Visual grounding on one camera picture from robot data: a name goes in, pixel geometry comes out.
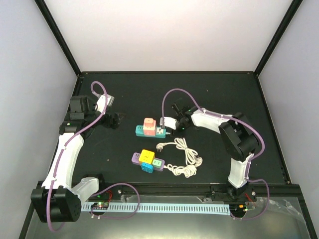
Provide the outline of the teal power strip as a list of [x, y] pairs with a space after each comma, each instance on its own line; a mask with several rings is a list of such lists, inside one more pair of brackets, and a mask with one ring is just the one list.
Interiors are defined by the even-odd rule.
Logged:
[[166, 138], [167, 135], [170, 135], [170, 132], [167, 132], [166, 129], [162, 129], [161, 127], [157, 126], [155, 135], [145, 135], [143, 126], [138, 125], [136, 126], [135, 134], [139, 137]]

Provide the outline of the small pink charger plug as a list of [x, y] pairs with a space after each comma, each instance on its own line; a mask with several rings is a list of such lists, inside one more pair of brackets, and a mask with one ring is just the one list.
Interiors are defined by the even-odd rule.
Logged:
[[154, 119], [153, 118], [145, 118], [144, 119], [144, 125], [153, 125], [154, 124]]

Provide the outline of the pink cube socket adapter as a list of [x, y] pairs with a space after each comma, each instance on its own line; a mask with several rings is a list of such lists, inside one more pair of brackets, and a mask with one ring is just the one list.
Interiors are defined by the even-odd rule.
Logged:
[[153, 125], [147, 126], [143, 124], [143, 133], [145, 136], [155, 136], [156, 130], [157, 130], [156, 120], [154, 120]]

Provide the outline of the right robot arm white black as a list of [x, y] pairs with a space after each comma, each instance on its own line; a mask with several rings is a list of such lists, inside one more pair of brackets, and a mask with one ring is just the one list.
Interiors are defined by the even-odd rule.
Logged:
[[253, 131], [244, 125], [244, 114], [221, 115], [205, 108], [171, 105], [176, 113], [174, 131], [183, 131], [190, 126], [209, 129], [221, 135], [226, 152], [231, 157], [226, 194], [237, 201], [249, 185], [248, 170], [259, 142]]

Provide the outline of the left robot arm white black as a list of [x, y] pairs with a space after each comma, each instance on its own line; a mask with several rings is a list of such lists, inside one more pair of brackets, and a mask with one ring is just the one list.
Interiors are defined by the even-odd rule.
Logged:
[[107, 186], [101, 174], [86, 175], [72, 186], [75, 164], [84, 141], [95, 126], [116, 129], [122, 115], [107, 113], [114, 97], [99, 95], [97, 100], [89, 96], [70, 99], [65, 119], [59, 128], [58, 148], [49, 173], [39, 188], [31, 193], [31, 202], [41, 222], [75, 222], [81, 206], [91, 195], [103, 198]]

